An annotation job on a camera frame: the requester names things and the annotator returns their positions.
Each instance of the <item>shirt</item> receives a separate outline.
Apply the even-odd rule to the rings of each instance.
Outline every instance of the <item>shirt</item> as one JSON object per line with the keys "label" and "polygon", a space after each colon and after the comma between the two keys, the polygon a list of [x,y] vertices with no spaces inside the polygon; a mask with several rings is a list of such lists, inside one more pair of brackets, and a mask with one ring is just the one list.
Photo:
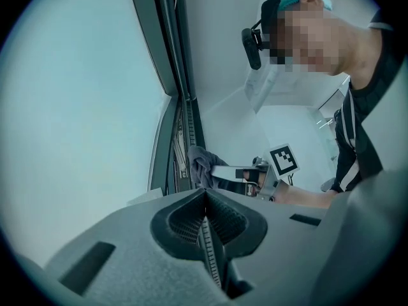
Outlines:
{"label": "shirt", "polygon": [[[376,13],[370,27],[381,30],[383,43],[374,74],[364,89],[355,90],[349,82],[349,90],[344,98],[342,108],[344,118],[342,116],[336,117],[335,131],[339,146],[339,158],[335,181],[331,189],[339,193],[352,190],[360,181],[376,175],[383,169],[377,152],[361,123],[384,96],[404,58],[403,49],[399,48],[397,37],[381,11]],[[352,105],[349,95],[351,95],[354,105],[356,137],[353,133]],[[348,140],[344,134],[342,119],[346,123]],[[350,138],[354,138],[354,145],[353,142],[350,142]]]}

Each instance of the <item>black cap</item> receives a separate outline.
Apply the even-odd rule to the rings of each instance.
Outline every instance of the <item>black cap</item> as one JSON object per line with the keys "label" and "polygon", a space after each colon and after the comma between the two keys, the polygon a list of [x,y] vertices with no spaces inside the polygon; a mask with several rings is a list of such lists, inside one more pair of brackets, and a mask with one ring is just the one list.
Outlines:
{"label": "black cap", "polygon": [[269,34],[272,20],[277,18],[281,0],[266,0],[261,7],[261,28],[263,34]]}

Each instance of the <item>gray cloth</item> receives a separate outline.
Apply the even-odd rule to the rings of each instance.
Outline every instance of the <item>gray cloth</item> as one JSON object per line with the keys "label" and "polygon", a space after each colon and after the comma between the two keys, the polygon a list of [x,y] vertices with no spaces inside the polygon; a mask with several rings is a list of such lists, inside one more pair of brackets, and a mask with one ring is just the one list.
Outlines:
{"label": "gray cloth", "polygon": [[187,153],[191,180],[202,188],[219,188],[223,180],[211,176],[212,166],[227,166],[223,160],[199,146],[191,146]]}

